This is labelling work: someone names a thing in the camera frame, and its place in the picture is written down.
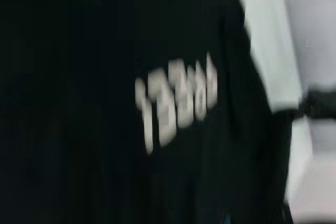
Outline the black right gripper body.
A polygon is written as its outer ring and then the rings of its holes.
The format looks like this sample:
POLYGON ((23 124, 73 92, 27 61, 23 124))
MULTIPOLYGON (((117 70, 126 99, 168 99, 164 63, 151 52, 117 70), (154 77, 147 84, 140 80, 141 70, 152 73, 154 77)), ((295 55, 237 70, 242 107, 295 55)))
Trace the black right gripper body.
POLYGON ((335 89, 309 89, 301 101, 301 109, 312 119, 335 119, 335 89))

